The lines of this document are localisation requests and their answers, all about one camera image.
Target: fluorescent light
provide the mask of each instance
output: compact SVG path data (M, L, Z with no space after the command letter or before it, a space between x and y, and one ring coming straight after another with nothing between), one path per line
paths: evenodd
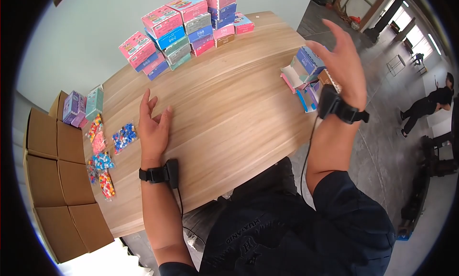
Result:
M437 50L437 52L439 53L439 55L441 55L440 53L440 49L438 48L437 44L435 43L435 41L433 41L433 38L432 38L432 35L428 34L429 35L429 38L431 38L431 41L433 43L433 45L435 46L435 49Z

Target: wooden table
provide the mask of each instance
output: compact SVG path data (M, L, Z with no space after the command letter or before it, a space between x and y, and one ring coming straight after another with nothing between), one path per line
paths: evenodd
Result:
M270 11L249 14L255 30L213 48L149 81L130 65L104 84L102 120L111 136L123 125L139 123L146 88L159 101L153 115L174 107L165 159L180 162L184 211L193 210L261 173L309 140L315 113L306 114L280 77L304 39ZM86 159L92 155L84 138ZM135 141L110 169L116 197L93 192L114 237L144 229L138 169L141 144Z

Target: person in black clothes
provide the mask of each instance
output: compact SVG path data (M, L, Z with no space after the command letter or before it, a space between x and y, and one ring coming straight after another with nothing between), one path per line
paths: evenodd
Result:
M362 112L365 76L351 36L331 21L324 24L336 37L333 52L314 41L306 45L341 84L341 97ZM157 101L147 89L140 104L142 170L160 167L168 144L172 107L152 118ZM359 125L331 114L315 130L306 170L315 210L296 191L288 158L235 188L208 236L200 235L206 243L199 272L168 184L141 181L143 221L161 275L383 275L394 227L347 173Z
M433 114L441 109L449 111L451 109L451 100L454 95L454 78L449 72L446 75L446 86L443 88L438 87L438 82L435 84L437 87L427 97L415 101L415 103L406 112L400 111L400 118L402 121L409 118L405 127L400 130L400 133L407 137L410 131L415 126L419 118Z

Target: gray floor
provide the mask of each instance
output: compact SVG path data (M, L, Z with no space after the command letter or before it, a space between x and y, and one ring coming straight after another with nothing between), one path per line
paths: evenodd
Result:
M298 32L305 39L312 39L329 50L335 47L335 39L321 19L326 18L340 25L352 36L362 60L367 80L368 124L361 124L354 140L349 175L357 187L379 202L386 210L395 227L400 220L400 209L410 195L410 183L415 173L416 161L420 157L419 140L422 135L432 136L427 120L422 118L407 139L396 134L399 124L399 109L407 110L411 104L425 97L422 79L417 69L408 64L410 56L400 43L392 43L395 36L388 28L372 45L365 35L352 30L333 11L311 2L304 14ZM393 77L386 66L394 56L400 54L406 68ZM300 174L308 145L303 145L290 159L295 174L296 186L300 187ZM312 197L305 183L303 195L313 206ZM143 266L158 270L145 231L123 237L134 254L140 257ZM202 254L192 253L199 267Z

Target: black t-shirt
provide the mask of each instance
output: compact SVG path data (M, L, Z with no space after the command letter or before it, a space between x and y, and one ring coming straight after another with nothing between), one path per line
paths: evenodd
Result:
M231 203L207 239L200 272L164 263L168 275L383 275L394 228L386 211L346 171L324 177L313 210L299 195Z
M449 104L451 106L451 100L454 95L454 90L448 87L438 88L429 94L428 99L433 103L439 103L441 105Z

